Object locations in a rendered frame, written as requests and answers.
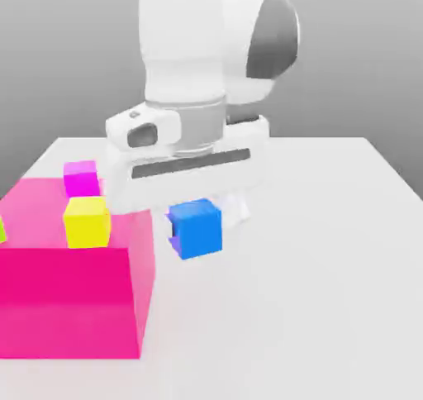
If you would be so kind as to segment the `small magenta cube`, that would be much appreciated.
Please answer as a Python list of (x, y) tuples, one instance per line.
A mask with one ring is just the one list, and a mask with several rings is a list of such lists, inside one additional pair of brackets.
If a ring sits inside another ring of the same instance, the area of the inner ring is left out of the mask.
[(66, 162), (63, 171), (64, 187), (69, 198), (100, 195), (97, 166), (94, 160)]

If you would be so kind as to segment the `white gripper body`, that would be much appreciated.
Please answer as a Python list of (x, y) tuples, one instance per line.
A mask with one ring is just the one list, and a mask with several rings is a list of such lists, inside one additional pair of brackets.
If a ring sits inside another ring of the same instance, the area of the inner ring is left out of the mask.
[(229, 125), (214, 152), (192, 158), (147, 158), (106, 144), (106, 200), (113, 215), (141, 212), (258, 185), (267, 168), (269, 122)]

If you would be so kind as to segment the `small yellow cube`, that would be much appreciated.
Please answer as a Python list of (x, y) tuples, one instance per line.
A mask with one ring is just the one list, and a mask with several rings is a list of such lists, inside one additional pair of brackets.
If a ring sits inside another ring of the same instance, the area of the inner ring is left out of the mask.
[(104, 197), (70, 198), (63, 221), (69, 248), (108, 247), (112, 219)]

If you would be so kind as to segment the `small blue cube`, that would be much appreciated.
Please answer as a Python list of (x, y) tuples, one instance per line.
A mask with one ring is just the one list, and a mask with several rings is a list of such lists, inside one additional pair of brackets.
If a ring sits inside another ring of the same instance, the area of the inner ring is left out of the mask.
[(169, 210), (178, 221), (182, 260), (222, 250), (221, 210), (209, 199), (179, 203)]

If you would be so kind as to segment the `large pink box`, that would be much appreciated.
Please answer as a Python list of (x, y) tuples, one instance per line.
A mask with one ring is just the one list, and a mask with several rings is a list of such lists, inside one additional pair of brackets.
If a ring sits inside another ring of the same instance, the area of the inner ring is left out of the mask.
[(70, 249), (59, 179), (0, 199), (0, 359), (140, 357), (155, 277), (149, 211), (112, 217), (106, 248)]

